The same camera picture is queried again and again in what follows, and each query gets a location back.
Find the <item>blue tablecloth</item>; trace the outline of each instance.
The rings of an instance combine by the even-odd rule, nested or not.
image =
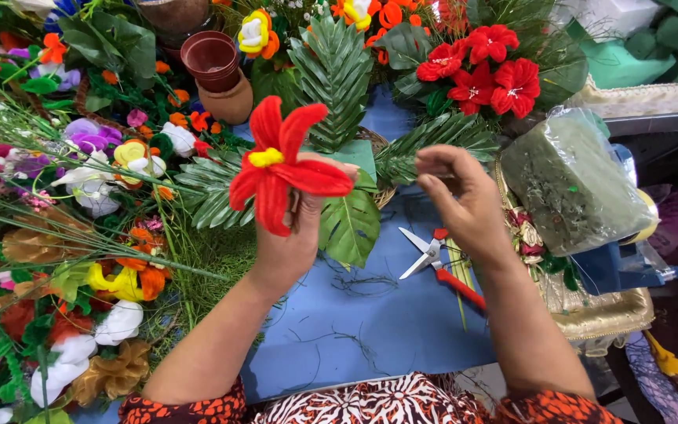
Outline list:
[[[390,141],[412,128],[411,117],[393,105],[388,91],[377,89],[372,102],[362,122],[366,128]],[[249,136],[246,125],[237,132]],[[496,360],[483,317],[465,304],[465,331],[457,296],[436,281],[433,268],[396,280],[420,256],[397,227],[429,239],[441,226],[425,195],[417,187],[401,188],[381,212],[381,235],[365,269],[347,272],[334,261],[318,259],[286,302],[271,310],[265,341],[242,368],[249,404],[301,390],[410,371],[459,371]],[[365,278],[373,282],[346,284]],[[117,407],[103,415],[83,412],[75,422],[116,422]]]

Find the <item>red scissors handle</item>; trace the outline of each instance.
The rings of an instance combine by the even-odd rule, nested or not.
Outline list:
[[[483,296],[468,287],[467,284],[462,283],[457,277],[451,275],[451,272],[448,272],[443,268],[437,269],[436,278],[438,278],[438,281],[443,281],[451,285],[456,291],[465,296],[467,300],[474,303],[481,311],[485,312],[485,300],[483,299]]]

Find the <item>orange and brown patterned clothing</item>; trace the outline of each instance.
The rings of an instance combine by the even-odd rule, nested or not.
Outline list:
[[[492,417],[472,393],[452,394],[435,377],[411,373],[393,380],[291,395],[245,407],[242,382],[223,398],[164,406],[130,395],[119,409],[122,424],[621,424],[609,411],[577,395],[541,391],[506,398]]]

